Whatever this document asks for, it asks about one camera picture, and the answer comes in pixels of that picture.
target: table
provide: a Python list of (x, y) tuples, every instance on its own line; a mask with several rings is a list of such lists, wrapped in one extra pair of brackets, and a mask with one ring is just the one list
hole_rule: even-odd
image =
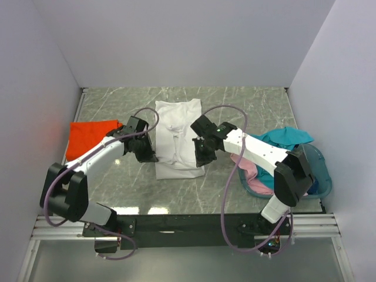
[[(220, 104), (232, 104), (249, 116), (247, 133), (260, 135), (275, 128), (296, 127), (284, 88), (255, 87), (163, 87), (88, 88), (78, 109), (77, 121), (118, 119), (126, 123), (142, 107), (155, 108), (156, 100), (185, 102), (199, 98), (203, 111)], [(154, 114), (142, 111), (139, 117), (154, 123)], [(216, 123), (243, 124), (242, 115), (221, 108), (208, 113)], [(155, 132), (150, 133), (155, 142)], [(217, 151), (217, 160), (205, 167), (196, 179), (156, 180), (154, 163), (138, 163), (133, 154), (115, 160), (89, 186), (92, 201), (115, 208), (119, 214), (208, 214), (220, 213), (224, 184), (234, 163), (229, 154)], [(266, 199), (251, 196), (235, 175), (226, 204), (228, 213), (257, 213)], [(302, 200), (293, 212), (322, 212), (320, 199)]]

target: blue plastic basket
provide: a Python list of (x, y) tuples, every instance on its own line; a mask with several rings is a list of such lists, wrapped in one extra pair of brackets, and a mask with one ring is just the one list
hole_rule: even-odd
[[(311, 166), (313, 175), (318, 181), (317, 194), (304, 196), (303, 199), (317, 199), (328, 196), (332, 189), (332, 181), (329, 176), (327, 166), (325, 165), (325, 158), (323, 154), (315, 146), (311, 144), (303, 144), (305, 155), (307, 156), (308, 163)], [(243, 187), (252, 195), (258, 198), (270, 199), (271, 195), (262, 195), (253, 191), (247, 183), (246, 175), (243, 169), (238, 168), (239, 178)]]

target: teal cloth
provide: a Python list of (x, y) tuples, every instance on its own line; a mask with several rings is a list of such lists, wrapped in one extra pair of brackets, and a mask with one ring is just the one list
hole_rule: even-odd
[[(274, 147), (283, 148), (287, 150), (293, 150), (297, 144), (305, 144), (313, 141), (313, 138), (308, 132), (298, 130), (292, 127), (285, 127), (281, 129), (274, 129), (263, 135), (252, 135), (258, 140), (268, 143)], [(264, 183), (265, 186), (274, 190), (274, 178), (261, 168), (257, 166), (257, 179)]]

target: pink fabric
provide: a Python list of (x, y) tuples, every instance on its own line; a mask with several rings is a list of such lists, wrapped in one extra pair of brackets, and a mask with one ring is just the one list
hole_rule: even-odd
[[(236, 162), (239, 159), (239, 156), (231, 154), (230, 158), (231, 160), (233, 160), (233, 162)], [(274, 195), (274, 190), (271, 190), (270, 188), (266, 187), (264, 183), (259, 181), (259, 179), (256, 179), (257, 167), (253, 162), (245, 158), (241, 158), (239, 167), (241, 169), (244, 169), (244, 174), (246, 175), (248, 186), (253, 191), (255, 191), (257, 194), (262, 195)]]

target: gray marble tabletop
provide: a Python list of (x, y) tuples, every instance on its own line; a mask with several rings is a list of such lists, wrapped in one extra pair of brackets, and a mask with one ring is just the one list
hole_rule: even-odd
[[(247, 133), (260, 135), (275, 128), (296, 127), (284, 88), (89, 88), (84, 95), (78, 122), (118, 119), (126, 123), (137, 109), (155, 108), (156, 100), (184, 102), (199, 98), (203, 111), (229, 103), (244, 109), (249, 116)], [(217, 109), (207, 116), (217, 124), (243, 124), (242, 115), (233, 109)], [(152, 112), (142, 111), (139, 117), (154, 123)], [(155, 132), (150, 133), (150, 138), (155, 141)], [(233, 165), (228, 153), (218, 151), (217, 160), (205, 167), (202, 177), (156, 180), (154, 163), (138, 163), (133, 154), (128, 154), (97, 175), (90, 183), (89, 197), (122, 214), (219, 213), (224, 184)], [(259, 212), (266, 203), (266, 199), (248, 194), (238, 175), (233, 177), (226, 212)], [(293, 211), (321, 212), (320, 200), (303, 200)]]

